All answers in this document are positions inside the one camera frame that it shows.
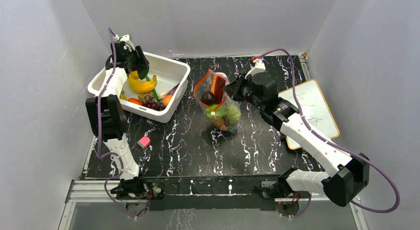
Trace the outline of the green toy cabbage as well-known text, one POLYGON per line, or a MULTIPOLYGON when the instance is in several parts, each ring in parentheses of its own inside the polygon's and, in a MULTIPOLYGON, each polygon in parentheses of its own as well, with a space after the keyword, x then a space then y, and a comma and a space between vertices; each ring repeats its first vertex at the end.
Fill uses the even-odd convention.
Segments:
POLYGON ((229 126, 233 126, 238 123, 241 118, 240 108, 235 104, 230 104, 227 106, 227 118, 229 120, 229 126))

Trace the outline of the clear orange-zip bag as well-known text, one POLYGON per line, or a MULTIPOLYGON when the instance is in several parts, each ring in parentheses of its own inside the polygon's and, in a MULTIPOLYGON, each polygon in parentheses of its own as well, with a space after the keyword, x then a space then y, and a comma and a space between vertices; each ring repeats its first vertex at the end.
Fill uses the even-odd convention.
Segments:
POLYGON ((194 97, 201 106, 204 115, 219 130, 236 133, 239 129, 241 111, 239 103, 231 100, 224 91, 230 84, 223 72, 208 70, 194 87, 194 97))

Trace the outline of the green toy starfruit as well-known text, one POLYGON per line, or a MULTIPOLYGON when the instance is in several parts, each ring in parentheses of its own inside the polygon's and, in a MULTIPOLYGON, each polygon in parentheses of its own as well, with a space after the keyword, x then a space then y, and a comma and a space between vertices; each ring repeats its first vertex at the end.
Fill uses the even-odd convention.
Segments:
POLYGON ((221 118, 226 116, 228 113, 228 108, 226 105, 212 105, 205 108, 205 115, 208 118, 221 118))

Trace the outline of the brown toy kiwi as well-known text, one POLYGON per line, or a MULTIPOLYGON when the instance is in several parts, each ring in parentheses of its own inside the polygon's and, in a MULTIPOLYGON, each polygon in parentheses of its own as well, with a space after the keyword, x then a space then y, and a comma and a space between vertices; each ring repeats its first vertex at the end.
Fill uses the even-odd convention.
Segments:
POLYGON ((217 120, 212 121, 212 124, 222 131, 227 131, 230 126, 230 121, 228 117, 224 116, 217 120))

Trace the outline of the dark brown toy fruit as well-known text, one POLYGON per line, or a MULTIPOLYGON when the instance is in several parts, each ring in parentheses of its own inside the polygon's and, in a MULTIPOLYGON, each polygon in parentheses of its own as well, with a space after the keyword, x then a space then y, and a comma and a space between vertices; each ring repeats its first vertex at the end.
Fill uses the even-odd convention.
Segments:
POLYGON ((212 106, 216 102, 216 96, 211 91, 204 92, 201 97, 200 101, 206 106, 212 106))

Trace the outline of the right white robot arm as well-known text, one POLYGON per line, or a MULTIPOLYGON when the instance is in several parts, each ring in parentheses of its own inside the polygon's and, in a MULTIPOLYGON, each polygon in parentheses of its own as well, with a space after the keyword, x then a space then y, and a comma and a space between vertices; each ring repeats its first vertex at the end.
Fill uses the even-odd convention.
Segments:
POLYGON ((224 86, 234 101, 255 106, 263 120, 282 134, 298 142, 323 167, 322 172, 290 168, 269 187, 262 186, 264 198, 292 197, 299 191, 323 194, 334 204, 345 207, 368 184, 369 166, 360 158, 346 154, 319 139, 308 129, 299 109, 277 93, 277 84, 266 72, 250 78, 240 74, 224 86))

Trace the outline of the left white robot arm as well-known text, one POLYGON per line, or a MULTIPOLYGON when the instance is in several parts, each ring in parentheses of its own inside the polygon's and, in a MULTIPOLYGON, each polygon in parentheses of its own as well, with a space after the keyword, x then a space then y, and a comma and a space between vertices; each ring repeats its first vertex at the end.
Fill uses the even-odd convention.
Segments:
POLYGON ((120 103, 120 94, 131 72, 144 79, 149 73, 149 61, 140 46, 134 46, 127 39, 114 38, 110 44, 112 54, 105 62, 105 77, 99 93, 85 101, 93 134, 98 144, 105 144, 109 152, 102 154, 98 147, 97 156, 102 159, 113 156, 117 164, 120 183, 110 192, 117 199, 145 198, 148 185, 139 174, 127 138, 128 122, 120 103))

